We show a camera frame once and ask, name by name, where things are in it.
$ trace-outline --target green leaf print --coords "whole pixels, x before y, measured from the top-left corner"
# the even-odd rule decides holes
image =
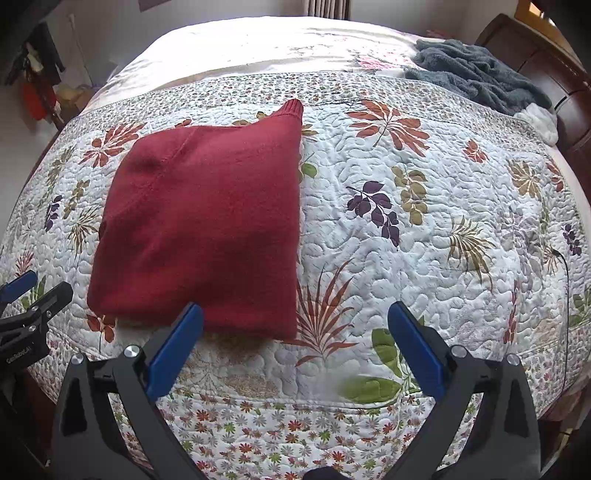
[[[371,342],[379,359],[388,367],[394,375],[402,377],[398,368],[397,350],[394,346],[394,338],[387,328],[375,328],[371,332]]]
[[[363,464],[363,468],[366,468],[367,470],[373,470],[375,468],[375,465],[375,460],[371,459]]]
[[[303,163],[301,165],[301,172],[304,175],[308,175],[311,179],[313,179],[314,177],[316,177],[316,174],[318,173],[318,170],[311,163]]]
[[[394,380],[363,375],[350,377],[340,386],[344,398],[362,404],[391,400],[399,390],[400,384]]]
[[[33,305],[37,300],[39,300],[43,295],[45,295],[45,283],[47,281],[47,275],[44,275],[41,281],[33,287],[33,289],[21,298],[21,305],[22,307],[27,310],[31,305]]]
[[[272,454],[269,455],[269,461],[271,463],[279,463],[279,462],[281,462],[281,455],[277,452],[273,452]]]
[[[569,327],[574,327],[585,320],[591,319],[591,284],[585,287],[584,293],[573,294],[573,305],[577,313],[569,315]]]

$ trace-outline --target palm frond print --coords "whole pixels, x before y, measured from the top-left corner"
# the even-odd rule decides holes
[[[86,238],[91,233],[97,233],[98,230],[93,226],[98,214],[98,207],[88,208],[82,210],[78,220],[68,234],[68,240],[76,250],[76,257],[82,253]]]
[[[339,312],[336,309],[339,307],[343,295],[349,283],[353,280],[353,277],[348,279],[331,298],[336,282],[349,262],[350,260],[346,261],[337,269],[322,297],[321,283],[324,269],[320,272],[318,281],[316,282],[316,292],[313,295],[307,286],[305,292],[303,292],[299,281],[297,282],[297,295],[300,308],[295,315],[297,318],[297,333],[299,338],[285,340],[284,343],[307,347],[313,351],[313,354],[301,357],[295,364],[296,367],[314,358],[321,358],[326,361],[326,358],[337,350],[356,345],[356,343],[337,340],[337,335],[351,325],[350,323],[345,323],[337,326],[337,323],[342,315],[353,310],[353,307],[344,308]]]
[[[481,232],[482,228],[479,229],[476,222],[472,222],[472,220],[466,221],[466,218],[462,217],[462,221],[456,225],[452,217],[452,233],[449,239],[449,255],[447,259],[454,257],[457,250],[460,265],[463,259],[466,263],[466,271],[468,271],[471,262],[480,283],[482,283],[482,273],[484,272],[488,276],[492,287],[492,277],[486,265],[486,259],[490,260],[491,258],[486,254],[486,251],[493,248],[494,244],[486,239],[479,238],[478,235]]]

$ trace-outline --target purple leaf print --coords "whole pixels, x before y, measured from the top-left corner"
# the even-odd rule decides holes
[[[381,227],[381,236],[389,239],[397,247],[400,243],[400,230],[395,226],[398,224],[398,216],[395,212],[384,212],[384,209],[392,208],[392,202],[385,193],[377,193],[383,187],[384,184],[375,180],[365,182],[362,190],[347,187],[355,192],[347,203],[347,210],[355,210],[356,215],[360,217],[371,210],[371,221],[375,226]]]
[[[361,195],[355,195],[352,199],[349,200],[349,203],[347,204],[347,210],[350,212],[355,210],[362,199],[363,197]]]
[[[359,202],[359,205],[356,208],[357,215],[359,215],[360,217],[365,215],[370,210],[371,210],[371,203],[369,202],[368,199],[361,200],[361,202]]]
[[[385,193],[376,193],[375,195],[372,195],[371,199],[377,205],[380,205],[380,207],[392,208],[392,203],[390,203],[390,199],[388,198],[388,195],[386,195]]]
[[[363,192],[365,193],[376,193],[383,188],[384,184],[375,180],[366,181],[363,185]]]
[[[56,220],[58,217],[56,210],[60,207],[60,202],[61,202],[62,198],[63,197],[61,195],[58,195],[47,206],[47,211],[45,214],[45,231],[46,232],[51,230],[51,227],[53,227],[53,220]]]
[[[375,223],[376,226],[382,226],[384,224],[384,214],[378,207],[371,212],[371,221]]]
[[[390,225],[388,227],[388,232],[390,232],[390,240],[392,243],[398,245],[400,243],[400,230],[398,230],[398,227]]]
[[[390,212],[388,214],[388,219],[390,220],[390,224],[392,224],[392,225],[398,224],[398,216],[396,215],[396,212]]]
[[[573,227],[571,224],[567,223],[564,226],[564,232],[562,232],[563,237],[566,240],[567,245],[569,246],[569,250],[571,255],[581,255],[583,250],[580,247],[580,240],[577,237],[576,233],[574,232]]]

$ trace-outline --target quilted bedspread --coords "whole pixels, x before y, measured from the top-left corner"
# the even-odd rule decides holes
[[[517,353],[541,414],[565,369],[569,385],[591,348],[589,246],[559,168],[525,122],[433,85],[344,72],[204,80],[66,126],[0,247],[0,283],[28,269],[40,278],[7,314],[62,280],[74,287],[70,307],[49,324],[50,355],[30,368],[43,390],[57,398],[74,352],[109,358],[151,334],[86,304],[109,185],[134,141],[186,125],[256,122],[290,98],[305,107],[298,336],[197,343],[158,407],[199,468],[230,480],[293,480],[323,465],[379,477],[433,406],[386,330],[397,300],[475,356]],[[569,265],[569,312],[552,249]],[[141,458],[121,403],[112,404]],[[461,452],[478,404],[444,463]]]

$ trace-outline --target red clothing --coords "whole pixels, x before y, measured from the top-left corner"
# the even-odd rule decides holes
[[[245,127],[140,138],[109,191],[89,307],[169,325],[194,301],[206,329],[294,338],[302,113],[290,100]]]

